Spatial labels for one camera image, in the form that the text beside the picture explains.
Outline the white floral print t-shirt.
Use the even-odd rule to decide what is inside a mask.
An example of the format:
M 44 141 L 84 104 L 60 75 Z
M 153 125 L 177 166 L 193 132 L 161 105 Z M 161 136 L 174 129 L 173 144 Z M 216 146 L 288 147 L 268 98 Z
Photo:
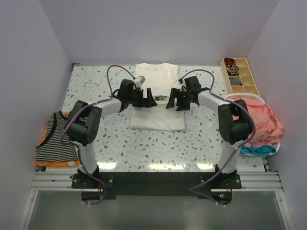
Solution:
M 162 63 L 135 65 L 135 76 L 145 77 L 142 84 L 144 95 L 151 89 L 157 106 L 151 108 L 132 108 L 130 128 L 156 131 L 185 130 L 185 112 L 176 108 L 166 109 L 172 88 L 179 89 L 178 66 Z

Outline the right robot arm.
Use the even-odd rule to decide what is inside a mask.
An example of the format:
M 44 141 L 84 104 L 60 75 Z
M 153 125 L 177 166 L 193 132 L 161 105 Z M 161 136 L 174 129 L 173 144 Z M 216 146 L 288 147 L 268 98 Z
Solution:
M 217 113 L 218 129 L 224 142 L 215 174 L 190 190 L 212 182 L 219 188 L 225 188 L 236 176 L 240 150 L 248 142 L 248 138 L 255 134 L 255 123 L 244 100 L 233 101 L 219 96 L 210 88 L 203 88 L 196 76 L 184 79 L 181 89 L 171 89 L 166 109 L 177 107 L 177 111 L 187 111 L 191 103 Z

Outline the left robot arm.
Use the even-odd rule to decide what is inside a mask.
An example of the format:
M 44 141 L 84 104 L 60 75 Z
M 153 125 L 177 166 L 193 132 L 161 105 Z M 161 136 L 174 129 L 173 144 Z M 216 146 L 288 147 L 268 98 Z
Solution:
M 71 177 L 74 185 L 85 185 L 94 188 L 102 185 L 99 178 L 99 167 L 94 156 L 94 140 L 98 134 L 101 118 L 117 114 L 130 105 L 137 108 L 157 106 L 150 88 L 143 96 L 142 85 L 146 79 L 139 76 L 134 80 L 122 80 L 119 89 L 111 94 L 111 98 L 87 103 L 78 100 L 69 113 L 63 134 L 68 135 L 68 145 L 76 148 L 79 162 L 77 173 Z

